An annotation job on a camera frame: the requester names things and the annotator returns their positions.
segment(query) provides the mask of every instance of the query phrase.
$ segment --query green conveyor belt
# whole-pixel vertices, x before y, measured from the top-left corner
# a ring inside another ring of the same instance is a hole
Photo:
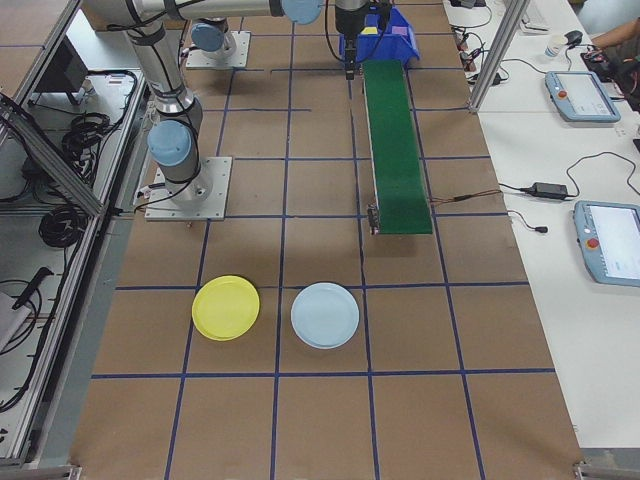
[[[364,63],[379,233],[433,233],[402,64]]]

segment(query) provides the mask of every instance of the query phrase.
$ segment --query electrical wire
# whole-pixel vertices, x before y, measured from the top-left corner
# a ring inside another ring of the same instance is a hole
[[[196,3],[201,3],[201,2],[204,2],[204,1],[205,0],[190,0],[190,1],[182,3],[180,5],[176,5],[176,10],[178,12],[180,12],[180,10],[185,8],[185,7],[188,7],[190,5],[195,5]],[[135,23],[135,24],[129,25],[129,26],[117,25],[117,24],[112,23],[112,24],[107,25],[107,30],[110,31],[110,32],[124,32],[124,31],[127,31],[127,30],[133,30],[134,28],[143,28],[143,27],[146,27],[146,26],[152,24],[156,20],[160,20],[167,13],[168,12],[166,10],[163,10],[160,13],[148,18],[147,20],[144,20],[142,22]]]
[[[65,268],[65,270],[62,272],[62,275],[60,277],[60,283],[58,284],[56,295],[54,297],[55,300],[53,301],[51,311],[47,316],[47,319],[44,322],[42,329],[40,330],[40,336],[38,337],[36,351],[31,356],[31,366],[29,367],[29,372],[27,373],[25,381],[22,384],[22,386],[16,388],[16,392],[8,400],[0,401],[0,413],[7,412],[11,410],[13,407],[15,407],[18,403],[20,403],[20,400],[22,400],[22,397],[24,397],[24,394],[29,390],[29,387],[31,386],[31,381],[33,380],[33,376],[35,375],[38,362],[40,361],[40,357],[42,356],[42,352],[44,351],[44,347],[46,345],[46,341],[49,336],[49,330],[51,329],[51,325],[53,324],[53,320],[56,316],[58,306],[62,299],[62,289],[66,284],[67,278],[69,276],[70,266],[73,263],[73,260],[80,249],[79,248],[80,245],[81,245],[81,242],[76,243],[73,253],[71,254],[71,258],[69,259],[69,264],[67,265],[67,268]]]
[[[549,227],[545,227],[545,226],[533,227],[529,225],[529,223],[524,219],[524,215],[522,215],[517,210],[507,210],[507,213],[515,213],[518,217],[520,217],[520,220],[522,220],[522,223],[524,223],[525,227],[527,227],[531,231],[538,232],[538,233],[547,233],[549,231]]]
[[[480,28],[480,27],[484,27],[485,25],[489,25],[491,23],[491,20],[493,19],[493,10],[491,10],[491,7],[489,7],[489,5],[485,5],[485,8],[487,10],[489,10],[489,19],[486,22],[480,23],[478,25],[469,25],[469,26],[467,26],[467,25],[453,25],[452,24],[451,26],[453,28],[465,28],[465,29],[468,29],[468,28]]]
[[[336,55],[333,45],[331,44],[331,40],[329,39],[329,0],[325,0],[324,4],[324,38],[327,40],[327,46],[329,47],[329,51],[331,52],[331,55],[333,55],[333,58],[338,60],[340,63],[344,63],[344,60]]]
[[[600,152],[600,153],[596,153],[594,155],[585,155],[584,157],[579,158],[578,160],[576,160],[575,162],[573,162],[566,170],[565,173],[567,174],[567,177],[569,177],[569,179],[571,180],[571,182],[573,183],[573,186],[576,187],[576,194],[575,195],[569,195],[570,197],[576,198],[578,196],[580,196],[580,187],[578,187],[578,183],[576,182],[576,180],[571,176],[571,174],[569,173],[569,171],[576,167],[580,162],[582,162],[583,160],[588,160],[590,158],[596,158],[596,157],[600,157],[602,155],[613,155],[614,157],[618,157],[621,160],[624,160],[627,163],[630,163],[632,166],[631,169],[631,173],[629,174],[629,176],[626,179],[627,185],[629,186],[629,188],[631,188],[631,190],[633,190],[637,195],[640,195],[640,191],[638,191],[638,189],[636,187],[634,187],[633,185],[631,185],[631,177],[633,176],[633,174],[636,171],[636,164],[632,161],[629,160],[626,157],[623,157],[622,155],[618,155],[617,153],[614,152],[609,152],[609,151],[605,151],[605,152]]]
[[[184,21],[182,26],[182,32],[180,32],[180,39],[178,40],[178,65],[182,61],[182,47],[184,47],[184,36],[187,33],[187,27],[189,26],[189,20]]]
[[[567,67],[567,72],[570,72],[571,71],[571,67],[573,66],[573,61],[569,57],[569,49],[568,48],[565,49],[564,56],[567,59],[567,62],[569,62],[569,66]]]
[[[491,190],[483,190],[481,192],[476,192],[476,193],[470,193],[467,195],[457,195],[455,197],[450,197],[450,198],[441,198],[441,197],[431,197],[429,199],[430,203],[432,206],[434,207],[439,207],[440,205],[444,205],[447,203],[457,203],[457,202],[463,202],[465,200],[469,200],[471,198],[479,198],[479,197],[488,197],[491,195],[498,195],[501,194],[502,191],[500,189],[494,188]]]
[[[0,285],[4,285],[7,283],[20,283],[24,285],[29,284],[29,282],[27,282],[26,280],[18,280],[18,279],[0,281]],[[7,344],[5,345],[4,349],[0,352],[0,355],[6,355],[7,353],[17,349],[20,345],[22,345],[27,340],[27,338],[29,338],[29,336],[35,329],[36,321],[40,317],[40,312],[42,311],[43,301],[42,301],[42,293],[40,292],[39,288],[36,288],[34,293],[37,295],[37,302],[34,303],[31,299],[27,300],[26,302],[27,305],[31,307],[31,321],[29,322],[26,328],[24,328],[22,331],[18,331],[13,335],[13,337],[11,337],[9,342],[7,342]]]
[[[502,62],[500,62],[500,63],[503,63],[503,62],[521,62],[521,63],[524,63],[525,65],[530,66],[536,72],[541,73],[543,75],[546,75],[547,73],[549,73],[549,72],[544,72],[544,71],[540,70],[535,65],[532,65],[531,63],[527,62],[526,60],[522,60],[521,58],[506,58],[506,59],[502,60]]]

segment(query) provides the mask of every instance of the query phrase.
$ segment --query blue bin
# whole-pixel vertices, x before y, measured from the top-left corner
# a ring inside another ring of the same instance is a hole
[[[365,28],[375,28],[377,26],[378,15],[367,15]],[[376,51],[371,55],[371,51],[378,41],[378,36],[379,32],[378,35],[363,33],[358,35],[357,63],[361,63],[363,60],[400,60],[404,66],[412,58],[420,58],[413,27],[396,7],[391,9],[391,18],[384,37],[382,37]],[[344,57],[344,37],[342,35],[340,35],[340,54]]]

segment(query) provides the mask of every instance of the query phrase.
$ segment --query black cable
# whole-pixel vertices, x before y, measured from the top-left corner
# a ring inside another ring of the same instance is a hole
[[[182,27],[182,32],[180,32],[180,39],[178,40],[178,66],[180,66],[180,62],[182,59],[182,47],[184,47],[184,36],[187,33],[188,25],[189,25],[189,20],[185,20],[184,25]]]
[[[340,63],[344,63],[344,60],[336,55],[333,45],[331,44],[331,40],[329,39],[329,0],[325,0],[324,3],[324,38],[327,40],[327,46],[329,47],[329,51],[331,52],[331,55],[333,55],[333,58],[338,60]]]
[[[160,198],[160,199],[158,199],[158,200],[154,200],[154,201],[152,201],[152,202],[141,203],[140,205],[136,206],[136,208],[134,208],[134,209],[133,209],[133,213],[136,213],[136,212],[137,212],[138,210],[140,210],[141,208],[148,207],[149,205],[153,205],[153,204],[156,204],[156,203],[164,202],[165,200],[171,200],[172,198],[177,197],[177,196],[178,196],[178,195],[180,195],[182,192],[184,192],[184,191],[187,189],[187,187],[188,187],[189,185],[191,185],[191,182],[192,182],[192,181],[193,181],[193,179],[189,180],[187,183],[185,183],[185,184],[184,184],[184,186],[183,186],[180,190],[178,190],[178,191],[177,191],[177,192],[175,192],[175,193],[172,193],[171,195],[168,195],[168,196],[166,196],[166,197],[164,197],[164,198]]]
[[[78,250],[80,249],[80,244],[81,244],[80,242],[76,243],[73,253],[71,254],[68,267],[70,267],[71,264],[73,263],[73,259],[77,255]],[[46,345],[47,337],[49,336],[49,330],[51,329],[51,325],[55,318],[58,305],[60,304],[60,301],[62,299],[62,289],[66,284],[67,277],[69,276],[69,271],[70,271],[70,268],[66,268],[62,272],[62,276],[60,277],[60,283],[58,284],[58,289],[56,290],[56,295],[54,297],[55,300],[53,301],[53,305],[51,307],[51,311],[49,315],[47,316],[47,320],[44,322],[42,326],[42,330],[40,330],[40,336],[38,337],[38,344],[36,345],[36,351],[31,357],[31,366],[29,367],[29,372],[27,373],[25,381],[21,387],[16,389],[16,393],[14,393],[11,398],[9,398],[6,401],[0,401],[0,413],[7,412],[8,410],[11,410],[13,407],[15,407],[20,402],[20,400],[22,400],[22,397],[24,397],[24,394],[29,390],[29,387],[31,386],[31,381],[33,380],[33,376],[35,375],[38,362],[40,361],[40,357],[42,356],[42,352],[44,351],[44,347]]]
[[[543,72],[542,70],[540,70],[539,68],[537,68],[536,66],[530,64],[529,62],[527,62],[526,60],[522,60],[521,58],[506,58],[504,60],[502,60],[502,62],[522,62],[525,65],[530,66],[531,68],[533,68],[536,72],[541,73],[543,75],[546,75],[549,72]]]
[[[540,227],[532,227],[531,225],[529,225],[527,223],[527,221],[524,219],[524,215],[522,215],[520,212],[518,212],[517,210],[507,210],[508,213],[515,213],[516,215],[518,215],[520,217],[520,220],[522,220],[522,223],[524,223],[524,225],[531,231],[534,232],[538,232],[538,233],[547,233],[549,231],[549,227],[545,227],[545,226],[540,226]]]
[[[622,155],[618,155],[617,153],[606,151],[606,152],[596,153],[596,154],[594,154],[594,155],[586,155],[586,156],[584,156],[584,157],[581,157],[581,158],[579,158],[578,160],[576,160],[574,163],[572,163],[572,164],[571,164],[571,165],[570,165],[570,166],[565,170],[565,173],[567,174],[567,177],[569,177],[569,179],[570,179],[570,180],[571,180],[571,182],[573,183],[573,186],[574,186],[574,187],[576,187],[576,192],[577,192],[575,195],[568,195],[568,196],[569,196],[569,197],[572,197],[572,198],[576,198],[576,197],[580,196],[580,187],[578,187],[577,182],[576,182],[576,181],[575,181],[575,179],[571,176],[571,174],[569,173],[569,171],[570,171],[572,168],[576,167],[576,166],[577,166],[580,162],[582,162],[583,160],[587,160],[587,159],[590,159],[590,158],[600,157],[600,156],[602,156],[602,155],[613,155],[614,157],[618,157],[618,158],[620,158],[620,159],[624,160],[625,162],[627,162],[627,163],[630,163],[630,164],[631,164],[631,166],[632,166],[633,168],[631,169],[631,173],[630,173],[630,174],[629,174],[629,176],[627,177],[626,182],[627,182],[627,185],[629,185],[629,188],[631,188],[631,190],[633,190],[637,195],[640,195],[640,191],[638,191],[638,189],[636,189],[636,187],[634,187],[633,185],[631,185],[631,177],[633,176],[633,174],[634,174],[634,173],[635,173],[635,171],[636,171],[636,164],[635,164],[633,161],[629,160],[628,158],[623,157]]]
[[[35,330],[36,322],[38,320],[38,317],[40,316],[40,311],[42,309],[42,299],[40,300],[40,304],[37,307],[31,300],[27,300],[27,305],[31,307],[31,321],[27,325],[27,328],[23,329],[21,332],[18,332],[11,338],[11,340],[9,340],[4,350],[0,352],[0,355],[6,355],[19,348],[20,345],[27,341],[27,339],[31,336],[31,333],[33,333],[33,331]]]
[[[184,7],[188,7],[190,5],[194,5],[196,3],[201,3],[201,2],[204,2],[204,1],[205,0],[190,0],[190,1],[182,3],[180,5],[176,5],[176,8],[177,8],[177,10],[179,12]],[[156,20],[159,20],[162,17],[164,17],[167,13],[168,12],[166,10],[163,10],[162,12],[154,15],[153,17],[150,17],[147,20],[144,20],[143,22],[136,23],[136,24],[129,25],[129,26],[116,25],[116,24],[112,23],[112,24],[107,25],[107,30],[109,30],[110,32],[124,32],[126,30],[133,30],[134,28],[146,27],[147,25],[150,25],[151,23],[155,22]]]
[[[470,25],[470,26],[466,26],[466,25],[451,25],[453,28],[462,28],[462,29],[468,29],[468,28],[480,28],[480,27],[484,27],[485,25],[489,25],[489,23],[491,23],[491,20],[493,19],[493,11],[491,10],[491,7],[489,7],[489,5],[485,5],[485,8],[487,10],[489,10],[489,19],[484,22],[481,23],[479,25]]]
[[[567,59],[567,61],[569,62],[569,67],[567,68],[567,72],[571,71],[571,67],[573,66],[573,61],[571,60],[571,58],[569,58],[569,49],[565,49],[564,51],[564,56]]]
[[[22,190],[20,190],[20,193],[16,193],[15,195],[12,195],[10,197],[0,198],[0,203],[12,203],[16,200],[20,200],[26,193],[31,190],[31,186],[31,181],[25,180],[24,186],[22,187]]]
[[[10,280],[0,281],[0,285],[7,284],[7,283],[21,283],[24,285],[29,285],[29,282],[27,282],[26,280],[10,279]],[[14,334],[14,336],[9,340],[9,342],[7,342],[7,345],[5,345],[4,350],[0,352],[0,355],[6,355],[7,353],[18,348],[27,340],[27,338],[29,338],[29,336],[31,335],[31,332],[33,332],[35,328],[35,323],[37,319],[40,317],[40,312],[42,311],[42,305],[43,305],[42,293],[40,292],[40,289],[36,288],[34,293],[37,295],[37,304],[34,304],[34,302],[31,299],[27,300],[27,304],[31,307],[31,312],[33,315],[31,322],[29,322],[29,324],[25,329]]]
[[[511,190],[516,190],[518,192],[522,191],[522,188],[512,187],[511,185],[507,185],[506,183],[499,183],[498,185],[500,185],[501,187],[504,187],[504,188],[509,188]]]
[[[48,212],[40,222],[38,234],[50,247],[67,248],[84,235],[88,219],[75,205],[61,205]]]

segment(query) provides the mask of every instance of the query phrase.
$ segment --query white cup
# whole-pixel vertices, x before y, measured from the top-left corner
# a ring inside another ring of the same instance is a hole
[[[544,51],[544,54],[547,57],[556,57],[562,47],[567,44],[567,39],[564,35],[552,35],[549,39],[549,43],[547,44],[547,49]]]

